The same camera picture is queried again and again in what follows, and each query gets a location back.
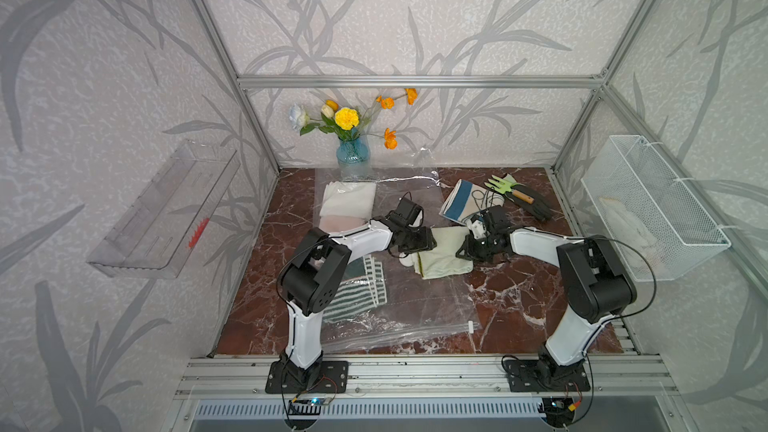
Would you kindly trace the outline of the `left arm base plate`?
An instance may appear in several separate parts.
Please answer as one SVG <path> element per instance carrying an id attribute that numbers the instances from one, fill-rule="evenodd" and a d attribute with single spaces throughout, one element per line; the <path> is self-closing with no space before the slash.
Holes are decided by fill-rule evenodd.
<path id="1" fill-rule="evenodd" d="M 265 386 L 267 394 L 344 393 L 349 378 L 348 361 L 320 360 L 302 369 L 291 360 L 271 364 Z"/>

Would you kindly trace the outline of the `blue white striped towel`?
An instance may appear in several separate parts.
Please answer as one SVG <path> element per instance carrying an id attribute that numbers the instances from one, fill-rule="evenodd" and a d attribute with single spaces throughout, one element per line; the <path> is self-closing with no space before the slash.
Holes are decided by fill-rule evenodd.
<path id="1" fill-rule="evenodd" d="M 503 206 L 505 198 L 493 191 L 460 179 L 440 209 L 440 216 L 460 225 L 467 225 L 470 218 L 493 206 Z"/>

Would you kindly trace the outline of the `clear plastic vacuum bag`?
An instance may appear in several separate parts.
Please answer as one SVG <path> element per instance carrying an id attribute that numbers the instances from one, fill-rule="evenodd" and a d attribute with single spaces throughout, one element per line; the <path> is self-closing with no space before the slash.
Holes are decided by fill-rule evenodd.
<path id="1" fill-rule="evenodd" d="M 320 221 L 325 187 L 334 181 L 375 182 L 373 216 L 384 216 L 408 197 L 424 209 L 423 222 L 432 228 L 449 227 L 440 216 L 448 190 L 427 151 L 383 168 L 371 166 L 363 180 L 343 180 L 339 167 L 315 171 L 314 220 Z M 371 254 L 383 263 L 388 302 L 352 320 L 326 323 L 321 341 L 329 353 L 399 350 L 408 344 L 442 343 L 480 330 L 481 324 L 464 275 L 423 280 L 415 273 L 413 258 L 399 259 L 395 251 Z"/>

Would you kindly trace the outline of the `cream towel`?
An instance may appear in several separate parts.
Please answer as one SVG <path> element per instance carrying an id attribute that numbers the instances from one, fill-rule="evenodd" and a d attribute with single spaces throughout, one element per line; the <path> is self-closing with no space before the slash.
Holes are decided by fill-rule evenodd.
<path id="1" fill-rule="evenodd" d="M 456 256 L 469 230 L 466 227 L 456 226 L 432 228 L 431 231 L 436 247 L 411 255 L 415 273 L 423 280 L 470 273 L 474 268 L 473 262 Z"/>

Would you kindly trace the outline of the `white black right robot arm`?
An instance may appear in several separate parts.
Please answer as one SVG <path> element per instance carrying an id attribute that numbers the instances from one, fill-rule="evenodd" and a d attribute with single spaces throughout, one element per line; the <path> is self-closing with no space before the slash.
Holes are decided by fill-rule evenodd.
<path id="1" fill-rule="evenodd" d="M 500 253 L 531 257 L 560 271 L 567 308 L 540 349 L 536 367 L 542 379 L 575 371 L 604 324 L 637 299 L 636 288 L 607 237 L 566 237 L 534 228 L 486 231 L 479 238 L 470 232 L 456 256 L 489 262 Z"/>

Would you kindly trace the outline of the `green white striped towel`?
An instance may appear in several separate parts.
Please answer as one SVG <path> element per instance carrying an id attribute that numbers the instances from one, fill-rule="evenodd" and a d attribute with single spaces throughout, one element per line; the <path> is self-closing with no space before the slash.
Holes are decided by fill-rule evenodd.
<path id="1" fill-rule="evenodd" d="M 324 310 L 326 323 L 352 320 L 388 302 L 383 263 L 371 255 L 346 268 L 336 296 Z"/>

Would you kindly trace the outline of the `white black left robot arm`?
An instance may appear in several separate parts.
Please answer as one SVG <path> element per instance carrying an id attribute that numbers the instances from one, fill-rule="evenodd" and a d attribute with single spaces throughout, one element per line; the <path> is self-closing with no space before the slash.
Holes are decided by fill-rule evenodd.
<path id="1" fill-rule="evenodd" d="M 429 227 L 401 226 L 384 218 L 336 234 L 317 227 L 311 229 L 277 281 L 278 295 L 289 311 L 289 338 L 285 349 L 288 364 L 304 372 L 316 369 L 321 363 L 323 312 L 335 298 L 349 263 L 391 248 L 411 255 L 435 247 L 436 240 Z"/>

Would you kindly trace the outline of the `pink fluffy towel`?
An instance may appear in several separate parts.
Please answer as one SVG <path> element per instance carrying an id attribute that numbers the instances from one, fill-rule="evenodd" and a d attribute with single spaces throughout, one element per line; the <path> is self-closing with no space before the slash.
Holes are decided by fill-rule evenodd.
<path id="1" fill-rule="evenodd" d="M 340 215 L 327 215 L 320 218 L 318 227 L 328 234 L 338 234 L 365 226 L 368 220 Z"/>

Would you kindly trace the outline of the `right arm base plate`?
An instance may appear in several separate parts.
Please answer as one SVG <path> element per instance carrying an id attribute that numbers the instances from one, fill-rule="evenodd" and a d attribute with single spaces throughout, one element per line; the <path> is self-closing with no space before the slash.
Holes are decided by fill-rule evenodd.
<path id="1" fill-rule="evenodd" d="M 584 362 L 560 366 L 549 358 L 520 359 L 505 355 L 501 366 L 511 392 L 575 392 L 591 391 Z"/>

